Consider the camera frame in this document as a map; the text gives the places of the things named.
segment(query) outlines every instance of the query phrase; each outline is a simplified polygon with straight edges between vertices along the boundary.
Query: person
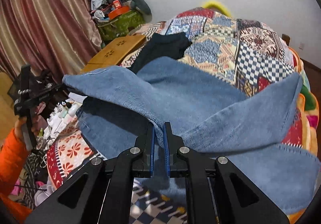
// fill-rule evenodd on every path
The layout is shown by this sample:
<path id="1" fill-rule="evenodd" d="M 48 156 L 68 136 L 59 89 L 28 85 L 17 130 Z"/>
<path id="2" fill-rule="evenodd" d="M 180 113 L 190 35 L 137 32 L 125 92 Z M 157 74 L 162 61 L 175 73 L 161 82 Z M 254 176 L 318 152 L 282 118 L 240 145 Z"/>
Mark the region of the person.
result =
<path id="1" fill-rule="evenodd" d="M 8 195 L 13 190 L 30 153 L 26 149 L 21 130 L 21 126 L 26 123 L 26 120 L 26 117 L 22 117 L 16 121 L 14 128 L 5 139 L 0 152 L 0 199 L 19 223 L 24 223 L 32 210 L 17 202 L 11 201 Z M 31 130 L 35 136 L 39 133 L 37 127 L 38 120 L 38 115 L 33 117 Z"/>

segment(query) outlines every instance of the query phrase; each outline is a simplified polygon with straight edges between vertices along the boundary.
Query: wall outlet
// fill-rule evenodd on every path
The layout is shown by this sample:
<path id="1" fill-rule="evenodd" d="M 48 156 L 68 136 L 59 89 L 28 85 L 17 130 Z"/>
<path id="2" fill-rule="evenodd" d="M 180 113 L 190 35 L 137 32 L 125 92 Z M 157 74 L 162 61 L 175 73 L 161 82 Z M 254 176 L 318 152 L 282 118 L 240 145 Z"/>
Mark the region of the wall outlet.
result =
<path id="1" fill-rule="evenodd" d="M 304 49 L 304 46 L 305 46 L 305 44 L 301 42 L 300 45 L 299 45 L 299 49 L 300 49 L 300 50 L 303 50 L 303 49 Z"/>

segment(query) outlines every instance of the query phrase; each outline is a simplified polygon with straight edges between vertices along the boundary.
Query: yellow round object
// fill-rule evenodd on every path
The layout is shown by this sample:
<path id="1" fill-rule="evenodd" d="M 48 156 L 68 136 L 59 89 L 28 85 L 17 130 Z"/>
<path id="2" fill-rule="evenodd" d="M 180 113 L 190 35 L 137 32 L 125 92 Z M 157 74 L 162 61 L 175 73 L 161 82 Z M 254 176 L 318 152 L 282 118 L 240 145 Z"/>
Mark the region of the yellow round object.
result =
<path id="1" fill-rule="evenodd" d="M 231 12 L 220 2 L 215 0 L 209 0 L 202 5 L 203 8 L 216 8 L 220 13 L 225 16 L 232 17 Z"/>

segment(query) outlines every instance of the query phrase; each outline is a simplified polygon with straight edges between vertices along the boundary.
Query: denim fabric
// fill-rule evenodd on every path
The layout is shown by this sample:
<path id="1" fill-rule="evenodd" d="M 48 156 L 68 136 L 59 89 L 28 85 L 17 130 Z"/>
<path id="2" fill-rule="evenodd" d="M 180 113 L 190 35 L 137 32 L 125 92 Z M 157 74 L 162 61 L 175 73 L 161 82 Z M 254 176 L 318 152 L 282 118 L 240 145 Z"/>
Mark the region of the denim fabric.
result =
<path id="1" fill-rule="evenodd" d="M 167 57 L 153 60 L 137 75 L 113 66 L 66 75 L 63 81 L 90 96 L 78 112 L 80 129 L 107 158 L 132 147 L 148 120 L 163 147 L 162 127 L 169 121 L 186 146 L 211 157 L 226 154 L 285 213 L 306 207 L 312 199 L 319 161 L 278 144 L 293 121 L 302 86 L 297 73 L 251 98 Z M 184 186 L 176 186 L 182 180 L 166 177 L 162 148 L 155 150 L 154 168 L 154 177 L 144 181 L 147 186 L 183 201 Z"/>

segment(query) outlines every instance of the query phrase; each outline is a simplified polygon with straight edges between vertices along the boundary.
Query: orange container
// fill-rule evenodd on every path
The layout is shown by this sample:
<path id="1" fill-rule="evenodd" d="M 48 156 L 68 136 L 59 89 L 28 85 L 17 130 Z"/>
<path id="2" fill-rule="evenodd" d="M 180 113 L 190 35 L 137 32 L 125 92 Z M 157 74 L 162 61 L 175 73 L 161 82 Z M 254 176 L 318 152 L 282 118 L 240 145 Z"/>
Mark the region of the orange container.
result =
<path id="1" fill-rule="evenodd" d="M 127 13 L 130 10 L 130 8 L 128 6 L 123 6 L 121 8 L 115 9 L 113 11 L 111 11 L 108 14 L 108 17 L 110 18 L 110 20 L 114 19 L 115 17 L 118 17 L 122 14 Z"/>

